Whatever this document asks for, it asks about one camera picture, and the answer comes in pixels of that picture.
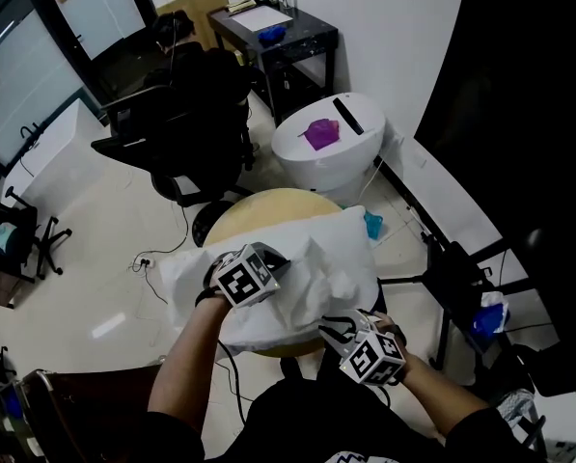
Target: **white paper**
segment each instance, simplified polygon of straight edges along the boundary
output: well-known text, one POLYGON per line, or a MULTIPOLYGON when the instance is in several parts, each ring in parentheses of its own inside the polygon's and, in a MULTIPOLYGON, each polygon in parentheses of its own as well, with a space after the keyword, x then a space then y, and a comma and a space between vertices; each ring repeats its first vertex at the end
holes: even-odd
POLYGON ((259 31, 266 27, 276 26, 291 20, 289 15, 282 14, 270 7, 260 6, 250 11, 232 17, 238 24, 245 26, 249 31, 259 31))

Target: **white tiled floor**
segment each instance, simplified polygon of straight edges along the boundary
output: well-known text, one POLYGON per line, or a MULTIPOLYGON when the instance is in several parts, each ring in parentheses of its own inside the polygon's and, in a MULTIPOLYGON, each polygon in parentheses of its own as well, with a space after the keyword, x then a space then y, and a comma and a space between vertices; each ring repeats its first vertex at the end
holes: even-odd
MULTIPOLYGON (((272 157, 269 139, 273 122, 252 97, 249 121, 254 141, 261 144, 255 169, 241 184, 253 190, 289 186, 272 157)), ((384 218, 382 235, 374 243, 378 276, 419 274, 425 270, 426 250, 420 227, 405 202, 378 174, 361 203, 384 218)), ((189 223, 198 207, 185 209, 189 223)), ((54 371, 92 371, 135 368, 167 354, 176 339, 158 300, 144 278, 127 271, 132 258, 146 249, 170 249, 184 235, 179 209, 159 196, 147 173, 109 162, 104 177, 64 214, 59 228, 71 228, 54 257, 65 269, 61 277, 26 290, 15 310, 0 308, 0 345, 23 376, 35 368, 54 371), (95 338, 97 327, 113 319, 122 322, 95 338)), ((194 246, 187 241, 183 249, 194 246)), ((149 279, 162 294, 158 271, 149 279)), ((410 349, 423 357, 437 344, 440 311, 421 286, 387 286, 390 315, 401 324, 410 349)), ((236 357, 243 395, 255 398, 279 380, 279 363, 256 354, 236 357)), ((306 376, 315 375, 319 356, 301 359, 306 376)), ((423 409, 402 387, 389 388, 393 408, 408 423, 425 432, 431 424, 423 409)), ((243 401, 245 413, 249 407, 243 401)), ((215 368, 203 439, 208 456, 222 453, 241 428, 228 373, 215 368)))

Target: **purple object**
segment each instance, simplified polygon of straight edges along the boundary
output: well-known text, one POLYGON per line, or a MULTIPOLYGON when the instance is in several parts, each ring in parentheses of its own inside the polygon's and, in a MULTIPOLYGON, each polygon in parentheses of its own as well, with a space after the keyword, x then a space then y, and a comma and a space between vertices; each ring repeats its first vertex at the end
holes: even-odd
POLYGON ((336 120, 316 120, 303 132, 314 150, 321 150, 339 141, 339 122, 336 120))

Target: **black office chair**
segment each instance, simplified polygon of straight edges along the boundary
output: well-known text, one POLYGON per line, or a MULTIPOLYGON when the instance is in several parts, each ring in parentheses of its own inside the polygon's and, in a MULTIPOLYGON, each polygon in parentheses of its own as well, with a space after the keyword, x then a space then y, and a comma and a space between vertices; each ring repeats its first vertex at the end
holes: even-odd
POLYGON ((182 207, 211 203, 192 225, 199 247, 231 206, 221 201, 225 193, 252 194, 236 185, 242 165, 250 169, 253 163, 248 105, 209 104, 187 110, 177 90, 153 86, 103 109, 112 137, 94 141, 94 150, 146 170, 155 190, 182 207))
POLYGON ((54 264, 50 249, 51 246, 63 236, 71 236, 72 231, 66 229, 50 237, 53 226, 58 225, 58 219, 52 216, 45 226, 43 237, 39 239, 35 236, 38 227, 37 209, 14 194, 12 187, 7 189, 5 195, 7 197, 13 197, 16 201, 22 204, 23 207, 18 209, 15 207, 6 207, 5 205, 0 204, 0 225, 2 223, 11 223, 16 226, 7 240, 6 248, 0 248, 0 271, 29 283, 34 283, 34 278, 26 276, 21 272, 21 266, 22 264, 26 265, 33 245, 36 245, 39 249, 37 276, 42 280, 45 279, 45 275, 42 273, 44 260, 47 260, 47 263, 56 274, 63 274, 63 269, 61 267, 56 267, 54 264))

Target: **white cloth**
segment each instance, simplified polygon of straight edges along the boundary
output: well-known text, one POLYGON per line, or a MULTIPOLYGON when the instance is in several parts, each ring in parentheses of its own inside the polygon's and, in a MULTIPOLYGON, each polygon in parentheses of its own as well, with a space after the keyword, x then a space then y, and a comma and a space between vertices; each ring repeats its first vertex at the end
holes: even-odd
POLYGON ((273 247, 291 260, 291 266, 276 294, 228 314, 220 338, 231 351, 311 340, 318 336, 317 321, 322 315, 349 308, 371 309, 378 288, 364 215, 362 207, 352 207, 258 229, 164 259, 159 268, 172 324, 184 326, 214 258, 253 242, 273 247))

